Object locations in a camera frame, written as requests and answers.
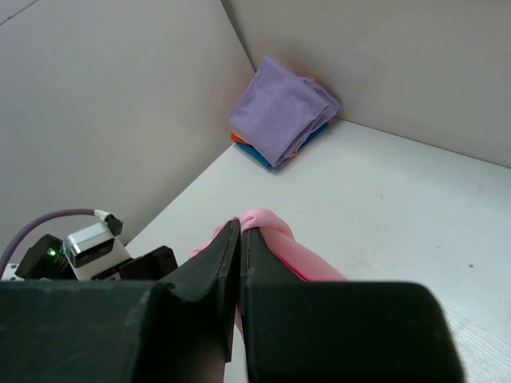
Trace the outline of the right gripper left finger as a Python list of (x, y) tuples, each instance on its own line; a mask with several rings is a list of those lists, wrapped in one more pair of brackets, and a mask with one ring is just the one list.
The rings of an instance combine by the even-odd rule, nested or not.
[(220, 382), (232, 358), (240, 222), (157, 281), (3, 282), (4, 382)]

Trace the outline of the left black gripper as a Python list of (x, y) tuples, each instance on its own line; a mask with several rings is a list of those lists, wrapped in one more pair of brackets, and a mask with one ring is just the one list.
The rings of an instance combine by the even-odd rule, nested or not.
[(170, 274), (178, 267), (171, 248), (158, 247), (141, 257), (127, 259), (101, 273), (92, 280), (141, 280), (156, 281)]

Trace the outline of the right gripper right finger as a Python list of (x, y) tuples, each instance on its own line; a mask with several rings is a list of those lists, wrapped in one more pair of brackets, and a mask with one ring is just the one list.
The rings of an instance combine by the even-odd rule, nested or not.
[(462, 382), (440, 304), (412, 282), (307, 282), (242, 236), (240, 274), (251, 382)]

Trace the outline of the pink t shirt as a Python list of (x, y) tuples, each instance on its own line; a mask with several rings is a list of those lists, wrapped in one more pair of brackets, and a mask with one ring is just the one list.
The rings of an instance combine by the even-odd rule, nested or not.
[(249, 209), (236, 217), (241, 232), (259, 229), (273, 259), (306, 282), (343, 282), (346, 278), (315, 252), (295, 240), (288, 224), (268, 209)]

